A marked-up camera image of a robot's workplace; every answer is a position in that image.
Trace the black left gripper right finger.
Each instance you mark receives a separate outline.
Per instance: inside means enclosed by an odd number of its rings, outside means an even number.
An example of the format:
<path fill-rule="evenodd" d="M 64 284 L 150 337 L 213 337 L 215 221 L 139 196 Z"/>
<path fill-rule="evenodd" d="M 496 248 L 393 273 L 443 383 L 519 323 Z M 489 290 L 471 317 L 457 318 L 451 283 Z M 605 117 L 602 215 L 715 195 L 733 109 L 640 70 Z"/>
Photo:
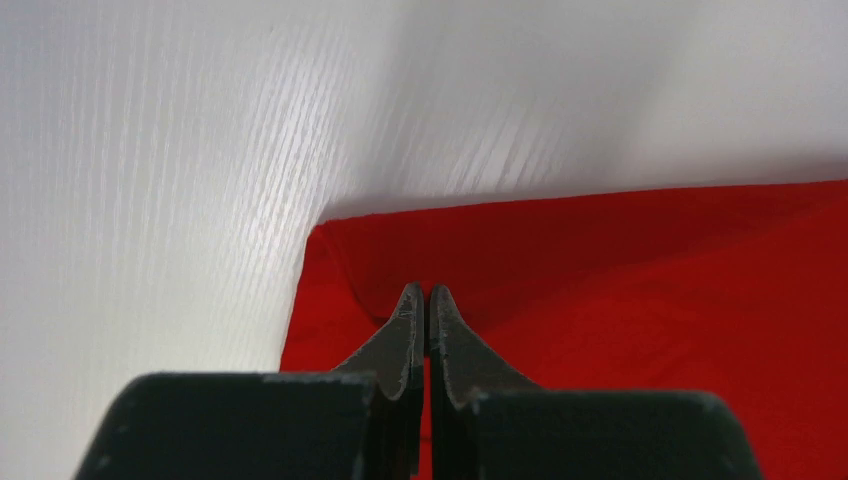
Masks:
<path fill-rule="evenodd" d="M 437 479 L 758 479 L 746 433 L 701 391 L 551 390 L 462 318 L 429 306 L 432 473 Z"/>

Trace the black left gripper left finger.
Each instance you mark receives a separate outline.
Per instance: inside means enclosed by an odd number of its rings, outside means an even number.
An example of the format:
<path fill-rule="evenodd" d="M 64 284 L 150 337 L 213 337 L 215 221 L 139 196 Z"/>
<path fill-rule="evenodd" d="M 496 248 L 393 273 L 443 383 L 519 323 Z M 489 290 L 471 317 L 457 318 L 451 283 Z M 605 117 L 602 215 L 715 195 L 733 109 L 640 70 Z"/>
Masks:
<path fill-rule="evenodd" d="M 419 470 L 424 307 L 326 372 L 140 376 L 115 398 L 80 479 L 408 479 Z"/>

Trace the red t-shirt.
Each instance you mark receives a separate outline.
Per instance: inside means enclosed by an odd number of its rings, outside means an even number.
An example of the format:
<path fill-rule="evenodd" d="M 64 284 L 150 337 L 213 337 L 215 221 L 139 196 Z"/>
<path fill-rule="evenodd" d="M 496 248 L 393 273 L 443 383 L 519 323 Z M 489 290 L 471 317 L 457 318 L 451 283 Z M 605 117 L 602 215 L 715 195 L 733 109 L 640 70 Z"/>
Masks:
<path fill-rule="evenodd" d="M 331 368 L 410 282 L 546 387 L 699 389 L 769 479 L 847 475 L 847 184 L 665 189 L 328 221 L 285 371 Z"/>

